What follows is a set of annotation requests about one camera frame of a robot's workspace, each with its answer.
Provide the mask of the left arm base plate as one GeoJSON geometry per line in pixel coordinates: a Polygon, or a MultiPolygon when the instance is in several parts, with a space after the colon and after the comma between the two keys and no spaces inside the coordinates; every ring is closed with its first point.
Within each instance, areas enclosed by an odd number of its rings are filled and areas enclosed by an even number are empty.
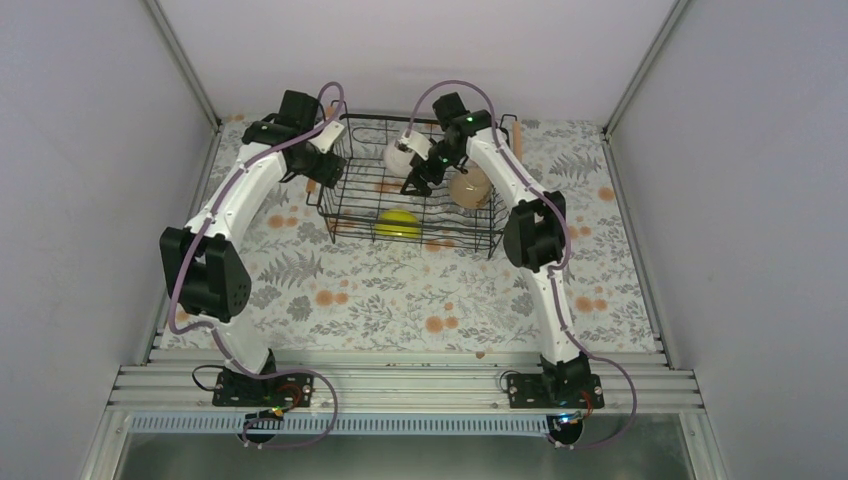
{"type": "Polygon", "coordinates": [[[257,380],[230,370],[216,380],[211,403],[216,407],[256,407],[259,409],[309,407],[314,376],[294,373],[269,380],[257,380]]]}

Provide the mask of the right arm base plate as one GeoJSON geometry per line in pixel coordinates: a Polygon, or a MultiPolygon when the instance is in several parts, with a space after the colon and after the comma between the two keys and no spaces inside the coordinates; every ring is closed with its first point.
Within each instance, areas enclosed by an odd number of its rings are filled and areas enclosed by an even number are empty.
{"type": "Polygon", "coordinates": [[[542,374],[505,372],[501,387],[513,409],[602,409],[604,391],[598,375],[547,382],[542,374]]]}

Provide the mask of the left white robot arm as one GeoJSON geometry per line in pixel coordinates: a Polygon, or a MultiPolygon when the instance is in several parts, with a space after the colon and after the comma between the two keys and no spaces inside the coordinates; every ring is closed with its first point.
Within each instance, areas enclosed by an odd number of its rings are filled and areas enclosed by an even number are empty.
{"type": "Polygon", "coordinates": [[[321,100],[285,91],[277,112],[246,128],[230,170],[206,204],[159,240],[170,332],[208,331],[225,370],[240,377],[239,392],[255,405],[276,396],[279,380],[270,347],[239,318],[252,288],[239,246],[274,187],[298,176],[332,187],[344,172],[345,160],[333,151],[344,127],[325,113],[321,100]]]}

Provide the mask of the yellow-green bowl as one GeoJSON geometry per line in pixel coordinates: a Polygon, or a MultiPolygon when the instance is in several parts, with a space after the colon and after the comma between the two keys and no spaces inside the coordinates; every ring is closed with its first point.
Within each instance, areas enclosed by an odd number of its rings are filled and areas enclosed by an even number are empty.
{"type": "Polygon", "coordinates": [[[379,214],[374,226],[377,235],[400,238],[420,239],[421,223],[411,212],[403,209],[385,210],[379,214]]]}

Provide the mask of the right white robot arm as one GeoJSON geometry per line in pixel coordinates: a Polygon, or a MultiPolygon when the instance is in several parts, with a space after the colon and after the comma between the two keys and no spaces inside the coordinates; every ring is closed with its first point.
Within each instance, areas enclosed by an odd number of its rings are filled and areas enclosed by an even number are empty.
{"type": "Polygon", "coordinates": [[[588,369],[568,337],[571,322],[559,297],[562,281],[557,273],[568,250],[564,196],[544,190],[529,175],[488,111],[469,111],[456,93],[438,98],[433,111],[443,132],[441,140],[407,129],[394,144],[395,150],[410,157],[411,171],[401,192],[428,197],[448,169],[463,170],[468,161],[483,170],[510,208],[502,244],[529,288],[546,339],[540,358],[543,397],[552,406],[565,407],[578,397],[579,380],[588,369]]]}

